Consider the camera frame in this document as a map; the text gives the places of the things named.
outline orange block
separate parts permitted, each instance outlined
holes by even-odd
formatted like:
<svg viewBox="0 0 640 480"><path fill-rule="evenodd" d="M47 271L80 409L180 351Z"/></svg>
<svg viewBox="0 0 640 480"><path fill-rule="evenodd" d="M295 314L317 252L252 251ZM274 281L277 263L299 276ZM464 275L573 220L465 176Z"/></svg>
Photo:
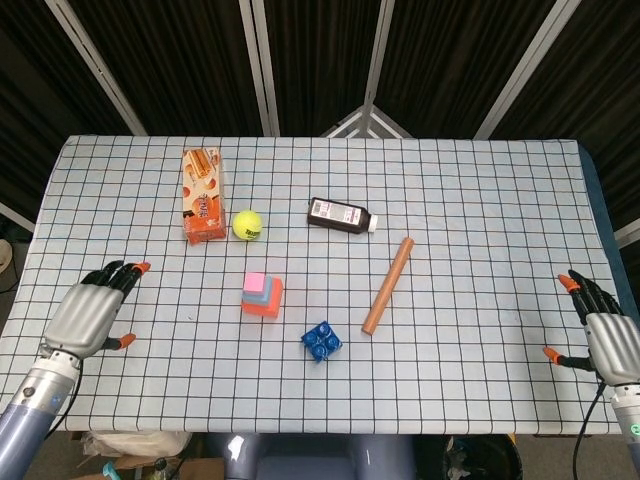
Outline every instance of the orange block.
<svg viewBox="0 0 640 480"><path fill-rule="evenodd" d="M280 301L282 300L283 290L284 286L282 285L282 280L273 277L273 287L269 305L263 307L262 305L253 305L252 303L242 302L242 311L245 313L250 313L251 315L276 318L278 316L278 312L280 311Z"/></svg>

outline tennis ball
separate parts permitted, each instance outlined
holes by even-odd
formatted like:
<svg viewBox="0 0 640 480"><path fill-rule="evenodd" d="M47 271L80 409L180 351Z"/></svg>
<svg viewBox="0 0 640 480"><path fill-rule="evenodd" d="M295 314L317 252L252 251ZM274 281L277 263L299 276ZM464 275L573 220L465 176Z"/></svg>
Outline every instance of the tennis ball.
<svg viewBox="0 0 640 480"><path fill-rule="evenodd" d="M253 210L243 210L233 217L233 233L243 240L255 240L262 230L262 220Z"/></svg>

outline robotic hand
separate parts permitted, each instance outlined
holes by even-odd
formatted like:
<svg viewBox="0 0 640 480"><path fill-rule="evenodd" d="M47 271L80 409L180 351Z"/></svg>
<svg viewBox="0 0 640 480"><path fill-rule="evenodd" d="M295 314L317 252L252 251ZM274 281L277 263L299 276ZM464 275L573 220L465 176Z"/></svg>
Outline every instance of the robotic hand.
<svg viewBox="0 0 640 480"><path fill-rule="evenodd" d="M44 333L39 358L0 418L0 479L20 479L49 430L65 399L78 382L82 362L99 350L126 348L136 336L109 337L120 305L148 263L118 260L89 273L71 287ZM73 405L75 395L67 407Z"/></svg>
<svg viewBox="0 0 640 480"><path fill-rule="evenodd" d="M601 379L598 396L606 385L614 388L611 406L640 474L640 330L622 313L618 302L595 282L573 270L569 270L569 275L558 275L558 279L571 295L584 326L589 357L567 357L549 347L544 353L556 365L595 371ZM576 454L577 449L574 452L574 477Z"/></svg>

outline blue toy brick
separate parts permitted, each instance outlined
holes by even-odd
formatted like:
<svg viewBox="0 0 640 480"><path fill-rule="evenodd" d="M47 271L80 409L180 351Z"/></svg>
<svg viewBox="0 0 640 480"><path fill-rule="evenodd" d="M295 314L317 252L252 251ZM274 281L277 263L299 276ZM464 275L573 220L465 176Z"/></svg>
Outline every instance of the blue toy brick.
<svg viewBox="0 0 640 480"><path fill-rule="evenodd" d="M326 360L329 355L342 346L342 342L328 322L322 322L320 325L315 326L301 338L302 343L309 349L316 362Z"/></svg>
<svg viewBox="0 0 640 480"><path fill-rule="evenodd" d="M260 294L256 293L242 293L242 301L245 303L251 303L253 305L261 305L266 307L271 301L271 290L273 288L273 279L267 277L264 280L264 290Z"/></svg>

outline orange stick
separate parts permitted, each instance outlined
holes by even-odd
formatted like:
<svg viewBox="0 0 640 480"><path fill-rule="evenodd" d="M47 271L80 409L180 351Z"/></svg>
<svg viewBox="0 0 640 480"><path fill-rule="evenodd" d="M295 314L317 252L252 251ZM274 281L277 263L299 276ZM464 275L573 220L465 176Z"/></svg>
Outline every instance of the orange stick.
<svg viewBox="0 0 640 480"><path fill-rule="evenodd" d="M384 312L384 309L387 307L389 298L391 298L391 293L393 292L396 283L398 283L398 278L400 278L404 265L409 259L409 254L411 253L414 243L415 242L410 237L407 237L402 241L402 245L400 245L398 253L396 253L396 258L393 259L391 268L389 269L384 282L382 282L382 287L380 287L376 301L373 302L369 315L367 315L367 319L362 325L362 331L364 333L373 335L373 332L375 332L378 322L380 321L380 317L382 317L382 312Z"/></svg>

